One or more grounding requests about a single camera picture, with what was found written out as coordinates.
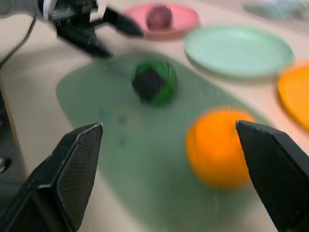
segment toy ball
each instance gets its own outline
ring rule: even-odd
[[[132,86],[142,102],[167,103],[177,90],[175,69],[164,61],[142,63],[136,68]]]
[[[201,116],[188,130],[186,153],[195,175],[205,184],[230,189],[250,182],[235,128],[237,120],[254,122],[237,109],[216,109]]]
[[[150,30],[166,30],[172,25],[172,10],[165,5],[153,7],[147,15],[146,24]]]

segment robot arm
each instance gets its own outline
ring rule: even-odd
[[[107,7],[102,18],[90,21],[98,10],[96,0],[0,0],[0,18],[28,14],[52,24],[58,37],[93,57],[113,56],[96,37],[95,29],[105,24],[113,26],[125,36],[143,38],[140,27],[127,16]]]

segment table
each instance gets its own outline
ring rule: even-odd
[[[102,14],[106,2],[102,0],[98,2],[99,13]],[[144,2],[147,1],[114,0],[108,1],[108,4],[124,10]],[[196,0],[175,2],[194,8],[200,14],[204,25],[238,23],[258,27],[281,36],[289,43],[297,59],[309,57],[307,35],[258,21],[256,17],[248,14],[233,13]],[[30,22],[31,18],[25,15],[16,15],[0,21],[3,34],[0,43],[1,56],[4,56],[24,36]],[[199,73],[185,57],[183,40],[164,43],[139,41],[127,39],[109,28],[102,28],[97,34],[116,55],[136,50],[153,50],[164,53]],[[58,82],[66,74],[90,62],[90,57],[57,40],[55,31],[49,25],[38,22],[26,45],[3,67],[1,72],[3,86],[28,173],[32,172],[53,151],[60,138],[71,130],[56,99],[55,89]],[[301,130],[282,110],[277,100],[274,82],[237,85],[200,74],[258,110],[273,123],[274,127],[287,132],[309,154],[308,133]],[[97,175],[80,231],[144,232],[148,231],[148,228],[137,223],[112,194],[104,180]],[[248,206],[243,217],[234,221],[232,225],[218,225],[216,229],[216,232],[239,231],[275,232],[276,229],[263,205],[257,203]]]

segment green mat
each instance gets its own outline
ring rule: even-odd
[[[162,107],[141,104],[131,86],[137,64],[153,59],[170,62],[179,80],[175,99]],[[170,58],[137,52],[94,62],[64,77],[56,94],[74,128],[103,122],[98,169],[121,204],[152,231],[216,231],[258,200],[251,187],[224,192],[201,184],[188,167],[185,134],[213,107],[243,108],[265,121]]]

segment black and green ball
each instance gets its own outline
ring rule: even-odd
[[[142,102],[165,104],[177,90],[175,69],[164,61],[142,63],[136,68],[132,86]]]

